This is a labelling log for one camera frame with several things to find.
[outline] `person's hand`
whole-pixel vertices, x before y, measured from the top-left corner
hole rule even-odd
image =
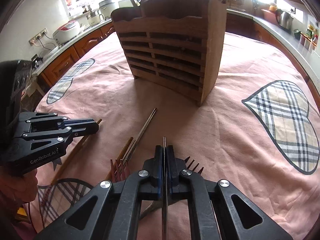
[[[20,199],[24,202],[35,200],[38,192],[37,169],[23,175],[14,177],[0,167],[0,191],[12,200]]]

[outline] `stainless steel kettle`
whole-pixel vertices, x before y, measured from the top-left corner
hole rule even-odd
[[[276,10],[276,20],[280,26],[291,31],[293,17],[281,9]]]

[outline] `cable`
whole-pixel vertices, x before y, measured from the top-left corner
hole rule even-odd
[[[45,33],[44,33],[44,36],[46,36],[49,40],[54,40],[54,39],[48,37],[47,34],[45,34]]]
[[[29,213],[29,219],[30,219],[30,223],[33,227],[33,229],[36,231],[35,226],[33,225],[32,219],[31,219],[31,213],[30,213],[30,202],[28,202],[28,213]]]
[[[57,45],[55,45],[54,43],[52,43],[52,42],[48,42],[48,43],[45,43],[45,44],[43,44],[43,45],[47,45],[47,44],[52,44],[52,45],[54,45],[54,47],[57,47]]]
[[[43,45],[43,43],[42,43],[42,41],[41,41],[40,39],[39,39],[39,41],[40,41],[42,47],[44,47],[45,49],[48,49],[48,48],[46,48],[46,47]]]
[[[45,49],[44,49],[44,50],[41,50],[41,52],[39,53],[39,57],[41,57],[41,53],[44,52],[44,51],[45,51]]]

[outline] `kitchen counter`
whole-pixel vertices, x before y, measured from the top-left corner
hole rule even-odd
[[[235,10],[228,9],[228,13],[252,19],[254,22],[266,29],[275,38],[277,38],[299,61],[299,63],[302,65],[302,67],[314,83],[318,92],[320,92],[320,57],[314,51],[310,53],[304,46],[299,43],[297,39],[295,39],[293,35],[290,35],[280,27],[264,19]]]
[[[68,41],[66,44],[64,44],[61,48],[57,49],[52,55],[50,55],[49,58],[47,58],[42,64],[39,63],[39,67],[34,69],[32,71],[32,76],[37,77],[52,61],[55,60],[62,52],[64,52],[66,49],[71,47],[73,44],[75,44],[77,41],[81,40],[84,36],[88,35],[89,33],[94,32],[95,30],[98,30],[102,26],[112,22],[111,18],[107,18],[104,21],[100,22],[99,24],[89,27],[88,29],[84,30],[82,33],[78,34],[76,37],[74,37],[71,41]]]
[[[320,91],[320,57],[313,52],[310,53],[304,46],[302,46],[294,36],[285,32],[278,26],[261,19],[259,17],[255,17],[253,15],[247,14],[245,12],[235,11],[228,9],[228,13],[239,15],[242,17],[246,17],[248,19],[252,19],[254,22],[259,24],[261,27],[266,29],[270,34],[272,34],[275,38],[277,38],[291,53],[292,55],[299,61],[304,70],[307,72],[310,79],[313,81],[316,89]],[[82,39],[84,36],[89,33],[99,29],[100,27],[110,23],[111,18],[104,20],[103,22],[90,27],[80,33],[78,36],[73,38],[71,41],[63,45],[56,52],[54,52],[48,59],[46,59],[43,64],[41,64],[38,68],[33,70],[32,75],[34,77],[38,76],[56,57],[58,57],[62,52],[71,47],[74,43]]]

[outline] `fork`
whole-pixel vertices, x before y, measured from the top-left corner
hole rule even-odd
[[[189,161],[190,158],[191,158],[191,156],[187,157],[187,158],[184,160],[185,164],[187,164],[187,162]],[[187,169],[191,170],[190,167],[191,167],[191,165],[192,165],[194,162],[195,162],[195,159],[193,159],[193,160],[191,161],[191,163],[188,165]],[[192,171],[195,171],[196,168],[199,166],[199,164],[200,164],[200,163],[198,163],[198,164],[192,169]],[[203,169],[204,169],[204,168],[202,167],[202,168],[198,171],[198,173],[201,174],[202,171],[203,171]]]
[[[129,175],[129,166],[127,160],[123,162],[123,160],[115,160],[115,164],[113,164],[113,161],[110,160],[111,163],[111,181],[113,183],[120,182],[122,180],[125,180]]]

